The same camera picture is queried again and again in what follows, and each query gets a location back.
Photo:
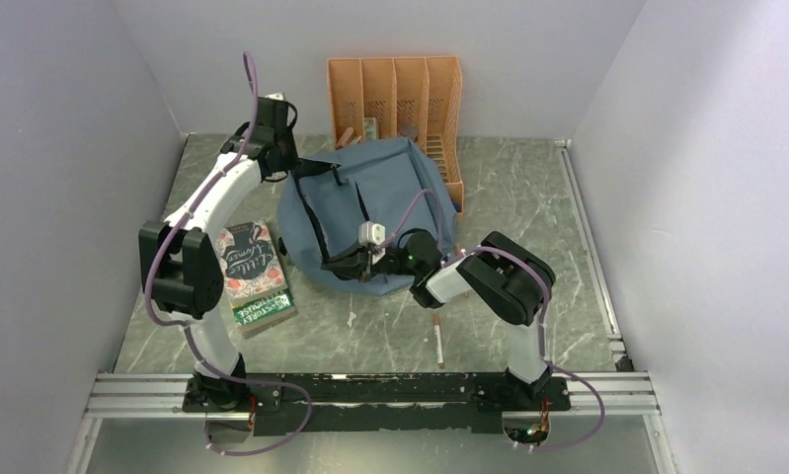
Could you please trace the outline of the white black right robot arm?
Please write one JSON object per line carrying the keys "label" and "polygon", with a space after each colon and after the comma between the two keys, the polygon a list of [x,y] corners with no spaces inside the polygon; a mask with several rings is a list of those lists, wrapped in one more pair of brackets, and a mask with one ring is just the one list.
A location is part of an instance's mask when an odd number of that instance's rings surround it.
{"label": "white black right robot arm", "polygon": [[551,268],[498,231],[452,260],[444,258],[429,231],[414,228],[406,235],[403,244],[359,241],[325,259],[322,268],[342,280],[411,277],[409,291],[423,308],[438,309],[467,292],[479,296],[508,331],[509,397],[521,409],[533,408],[553,373],[541,327],[556,281]]}

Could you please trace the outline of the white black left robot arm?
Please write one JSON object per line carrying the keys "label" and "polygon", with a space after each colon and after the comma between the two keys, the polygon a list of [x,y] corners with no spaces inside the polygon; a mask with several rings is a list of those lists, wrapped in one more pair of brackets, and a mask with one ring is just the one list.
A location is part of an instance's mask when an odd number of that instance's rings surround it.
{"label": "white black left robot arm", "polygon": [[181,330],[196,359],[201,404],[233,411],[251,394],[245,362],[218,309],[224,275],[214,242],[243,198],[263,182],[284,179],[298,162],[298,111],[281,95],[258,97],[254,116],[222,145],[197,190],[162,221],[138,232],[141,284],[148,317]]}

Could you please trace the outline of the blue student backpack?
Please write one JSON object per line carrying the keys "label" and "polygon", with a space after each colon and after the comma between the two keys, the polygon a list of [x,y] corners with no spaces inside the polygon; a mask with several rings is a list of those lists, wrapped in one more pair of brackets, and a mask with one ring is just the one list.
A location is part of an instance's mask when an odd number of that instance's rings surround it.
{"label": "blue student backpack", "polygon": [[383,296],[411,284],[408,276],[341,279],[330,258],[356,243],[370,221],[404,244],[413,228],[429,231],[443,253],[454,246],[456,209],[440,171],[405,137],[372,140],[300,161],[276,211],[283,246],[295,267],[332,290]]}

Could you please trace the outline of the floral Little Women book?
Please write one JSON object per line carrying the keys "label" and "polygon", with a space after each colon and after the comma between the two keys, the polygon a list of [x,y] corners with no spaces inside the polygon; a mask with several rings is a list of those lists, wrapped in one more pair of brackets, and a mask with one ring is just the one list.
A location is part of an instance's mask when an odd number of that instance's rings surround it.
{"label": "floral Little Women book", "polygon": [[215,250],[232,306],[242,306],[288,289],[266,221],[255,220],[223,228],[215,241]]}

